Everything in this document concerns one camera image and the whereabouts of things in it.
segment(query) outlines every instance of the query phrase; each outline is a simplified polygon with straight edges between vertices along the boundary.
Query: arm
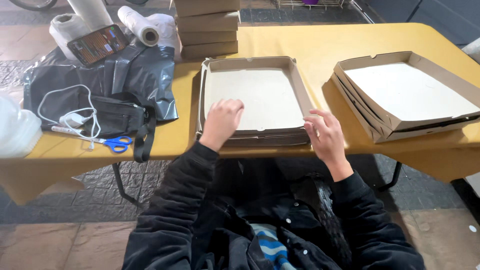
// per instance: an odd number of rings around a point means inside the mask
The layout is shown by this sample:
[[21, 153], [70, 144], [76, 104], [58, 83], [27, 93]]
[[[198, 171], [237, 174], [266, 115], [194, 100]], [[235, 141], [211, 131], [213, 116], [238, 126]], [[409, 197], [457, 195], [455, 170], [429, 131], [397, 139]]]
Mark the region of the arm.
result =
[[352, 250], [356, 269], [424, 269], [421, 255], [406, 242], [383, 204], [354, 172], [345, 157], [343, 134], [329, 112], [312, 110], [323, 118], [305, 117], [305, 129], [317, 156], [332, 174], [333, 211]]
[[167, 169], [150, 207], [130, 234], [123, 269], [190, 269], [192, 224], [213, 179], [224, 142], [238, 127], [243, 103], [221, 100], [212, 105], [204, 135]]

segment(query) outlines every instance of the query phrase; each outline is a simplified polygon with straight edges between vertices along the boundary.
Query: paved floor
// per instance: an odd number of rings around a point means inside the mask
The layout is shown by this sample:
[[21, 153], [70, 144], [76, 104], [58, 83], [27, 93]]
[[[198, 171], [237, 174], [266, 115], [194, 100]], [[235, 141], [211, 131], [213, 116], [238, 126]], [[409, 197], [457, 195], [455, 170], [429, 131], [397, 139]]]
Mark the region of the paved floor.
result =
[[[108, 0], [108, 11], [124, 0]], [[150, 0], [134, 8], [143, 15], [174, 14], [169, 0]], [[241, 0], [241, 26], [366, 23], [348, 3], [340, 8], [277, 8], [269, 0]], [[48, 23], [57, 14], [72, 12], [66, 0], [47, 12], [30, 12], [0, 0], [0, 90], [17, 91], [23, 71], [56, 44]], [[390, 181], [395, 161], [383, 155], [349, 156], [352, 166], [374, 189]], [[316, 159], [278, 159], [282, 171], [295, 179], [306, 172], [325, 172]], [[169, 161], [125, 162], [121, 174], [126, 192], [146, 206], [161, 187]], [[110, 166], [77, 177], [85, 190], [39, 196], [17, 206], [0, 191], [0, 269], [119, 269], [128, 233], [141, 211], [118, 194]], [[392, 218], [425, 258], [428, 269], [474, 269], [480, 264], [479, 228], [462, 201], [470, 194], [462, 180], [457, 192], [408, 166], [398, 185], [378, 193]], [[22, 256], [29, 254], [29, 260]]]

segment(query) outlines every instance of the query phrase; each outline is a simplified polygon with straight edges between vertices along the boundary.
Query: white charging cable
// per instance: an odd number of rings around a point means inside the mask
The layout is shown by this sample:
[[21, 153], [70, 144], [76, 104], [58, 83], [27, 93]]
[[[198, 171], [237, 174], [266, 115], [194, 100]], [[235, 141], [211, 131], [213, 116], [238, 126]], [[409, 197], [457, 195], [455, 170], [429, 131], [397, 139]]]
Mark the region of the white charging cable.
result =
[[[78, 131], [76, 131], [74, 128], [72, 128], [72, 127], [69, 125], [68, 121], [62, 121], [62, 125], [63, 125], [63, 124], [66, 125], [68, 128], [70, 128], [70, 129], [73, 130], [75, 133], [77, 133], [77, 135], [79, 135], [80, 137], [91, 140], [90, 146], [89, 146], [88, 148], [93, 149], [93, 148], [94, 148], [94, 144], [93, 144], [93, 140], [92, 140], [92, 139], [95, 139], [95, 138], [98, 136], [98, 134], [100, 134], [101, 128], [100, 128], [100, 125], [98, 124], [98, 120], [97, 120], [97, 118], [96, 118], [96, 109], [93, 107], [92, 101], [91, 101], [91, 99], [90, 99], [90, 96], [91, 96], [92, 92], [90, 91], [90, 89], [89, 89], [87, 86], [84, 86], [84, 85], [75, 85], [75, 86], [70, 86], [70, 87], [67, 87], [67, 88], [64, 88], [64, 89], [53, 90], [53, 91], [48, 92], [48, 93], [43, 97], [42, 102], [40, 102], [40, 105], [38, 106], [37, 113], [38, 113], [38, 116], [39, 116], [40, 118], [42, 118], [42, 119], [44, 119], [44, 120], [47, 120], [47, 121], [50, 121], [50, 122], [52, 122], [52, 123], [54, 123], [54, 124], [59, 124], [57, 121], [53, 121], [53, 120], [50, 120], [50, 119], [47, 119], [47, 118], [43, 117], [43, 115], [40, 113], [40, 108], [42, 107], [43, 102], [45, 102], [45, 99], [47, 98], [47, 96], [50, 95], [51, 93], [56, 93], [56, 92], [65, 91], [65, 90], [68, 90], [68, 89], [71, 89], [71, 88], [74, 88], [74, 87], [78, 87], [78, 86], [85, 87], [85, 88], [88, 90], [88, 102], [90, 103], [90, 106], [91, 106], [91, 107], [90, 107], [90, 108], [83, 108], [83, 109], [73, 110], [73, 111], [71, 111], [71, 112], [66, 113], [66, 114], [65, 114], [64, 116], [62, 116], [61, 118], [68, 118], [68, 116], [69, 116], [70, 114], [76, 113], [76, 112], [78, 112], [78, 111], [82, 111], [82, 110], [92, 110], [92, 111], [93, 111], [92, 114], [91, 114], [89, 117], [85, 118], [85, 120], [88, 120], [88, 119], [93, 118], [92, 133], [91, 133], [90, 137], [86, 137], [86, 136], [83, 136], [82, 134], [80, 134], [80, 133], [79, 133]], [[98, 131], [97, 131], [97, 133], [96, 133], [95, 136], [94, 136], [93, 133], [94, 133], [95, 126], [98, 127]]]

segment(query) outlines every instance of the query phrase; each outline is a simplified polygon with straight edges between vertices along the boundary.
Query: striped fabric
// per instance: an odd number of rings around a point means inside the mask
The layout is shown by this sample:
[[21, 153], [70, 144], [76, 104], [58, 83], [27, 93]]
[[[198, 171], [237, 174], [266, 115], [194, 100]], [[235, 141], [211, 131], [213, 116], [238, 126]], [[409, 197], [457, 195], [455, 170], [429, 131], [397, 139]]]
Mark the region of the striped fabric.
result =
[[276, 227], [270, 224], [250, 224], [258, 237], [265, 258], [272, 261], [274, 270], [295, 270], [288, 262], [287, 248], [279, 242]]

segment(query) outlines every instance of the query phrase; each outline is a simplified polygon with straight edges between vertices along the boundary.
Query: smartphone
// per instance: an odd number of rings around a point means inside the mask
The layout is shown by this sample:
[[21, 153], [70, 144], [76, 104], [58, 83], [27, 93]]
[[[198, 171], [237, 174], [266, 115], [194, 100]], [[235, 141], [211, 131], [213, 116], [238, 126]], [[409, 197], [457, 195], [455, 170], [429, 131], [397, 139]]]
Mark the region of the smartphone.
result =
[[67, 43], [78, 60], [92, 65], [110, 54], [123, 50], [129, 42], [118, 25], [110, 25]]

